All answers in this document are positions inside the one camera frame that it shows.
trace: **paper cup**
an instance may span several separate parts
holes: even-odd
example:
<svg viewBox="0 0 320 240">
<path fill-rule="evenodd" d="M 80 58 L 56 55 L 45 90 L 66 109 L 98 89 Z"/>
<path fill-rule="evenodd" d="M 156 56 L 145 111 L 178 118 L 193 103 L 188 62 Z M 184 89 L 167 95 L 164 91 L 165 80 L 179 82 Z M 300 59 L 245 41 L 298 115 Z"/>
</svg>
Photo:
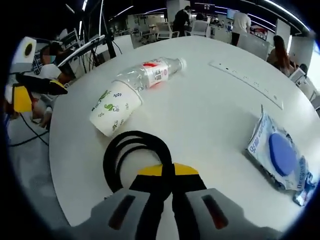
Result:
<svg viewBox="0 0 320 240">
<path fill-rule="evenodd" d="M 111 137 L 142 103 L 138 92 L 129 84 L 115 80 L 99 98 L 89 119 L 104 135 Z"/>
</svg>

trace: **woman with long hair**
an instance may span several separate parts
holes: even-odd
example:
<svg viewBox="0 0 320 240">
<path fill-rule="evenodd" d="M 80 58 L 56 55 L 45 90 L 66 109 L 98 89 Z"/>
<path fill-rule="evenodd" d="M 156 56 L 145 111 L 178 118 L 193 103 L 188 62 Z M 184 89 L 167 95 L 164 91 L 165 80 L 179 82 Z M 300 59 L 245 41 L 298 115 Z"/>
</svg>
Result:
<svg viewBox="0 0 320 240">
<path fill-rule="evenodd" d="M 285 41 L 279 35 L 273 37 L 274 49 L 267 58 L 267 62 L 279 69 L 289 77 L 295 69 L 290 65 L 290 60 L 286 51 Z"/>
</svg>

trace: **blue packaged item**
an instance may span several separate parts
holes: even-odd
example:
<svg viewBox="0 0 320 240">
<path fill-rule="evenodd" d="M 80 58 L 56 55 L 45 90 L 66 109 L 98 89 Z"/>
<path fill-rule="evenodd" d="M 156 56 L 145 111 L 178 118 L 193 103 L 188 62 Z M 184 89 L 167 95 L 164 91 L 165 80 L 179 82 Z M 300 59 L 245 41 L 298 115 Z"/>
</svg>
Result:
<svg viewBox="0 0 320 240">
<path fill-rule="evenodd" d="M 293 201 L 299 206 L 304 206 L 314 193 L 317 183 L 312 182 L 313 175 L 308 172 L 305 179 L 304 190 L 298 191 L 293 196 Z"/>
<path fill-rule="evenodd" d="M 261 106 L 261 116 L 246 148 L 249 155 L 280 190 L 305 189 L 308 163 L 289 133 L 279 127 Z"/>
</svg>

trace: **plastic packaging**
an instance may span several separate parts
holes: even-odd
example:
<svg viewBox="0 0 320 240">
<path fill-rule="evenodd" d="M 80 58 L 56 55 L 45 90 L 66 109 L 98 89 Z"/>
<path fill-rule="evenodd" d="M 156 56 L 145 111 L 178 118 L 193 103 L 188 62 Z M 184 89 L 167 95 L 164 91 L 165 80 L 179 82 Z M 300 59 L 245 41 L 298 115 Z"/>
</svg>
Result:
<svg viewBox="0 0 320 240">
<path fill-rule="evenodd" d="M 280 135 L 282 140 L 286 141 L 288 146 L 294 151 L 296 164 L 290 166 L 290 168 L 293 168 L 287 174 L 280 174 L 279 169 L 275 167 L 275 163 L 272 161 L 270 136 L 273 134 Z M 305 189 L 306 177 L 309 173 L 307 160 L 300 154 L 289 133 L 283 127 L 277 125 L 264 111 L 263 106 L 261 106 L 261 117 L 253 131 L 247 151 L 256 163 L 264 169 L 276 188 L 297 192 Z"/>
<path fill-rule="evenodd" d="M 160 82 L 168 81 L 172 75 L 185 67 L 186 62 L 181 58 L 160 57 L 125 69 L 116 76 L 116 80 L 125 82 L 140 92 Z"/>
<path fill-rule="evenodd" d="M 304 206 L 312 197 L 316 189 L 317 183 L 313 181 L 313 175 L 311 172 L 308 172 L 305 179 L 304 190 L 298 191 L 293 196 L 293 201 L 298 204 L 299 206 Z"/>
</svg>

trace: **bottle cap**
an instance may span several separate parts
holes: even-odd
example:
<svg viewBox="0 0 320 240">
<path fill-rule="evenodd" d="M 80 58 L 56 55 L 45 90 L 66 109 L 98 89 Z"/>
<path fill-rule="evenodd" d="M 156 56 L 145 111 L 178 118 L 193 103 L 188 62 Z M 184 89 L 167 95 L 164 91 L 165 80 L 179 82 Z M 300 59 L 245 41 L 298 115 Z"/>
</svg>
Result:
<svg viewBox="0 0 320 240">
<path fill-rule="evenodd" d="M 181 71 L 185 70 L 187 68 L 187 62 L 183 58 L 178 58 L 181 63 Z"/>
</svg>

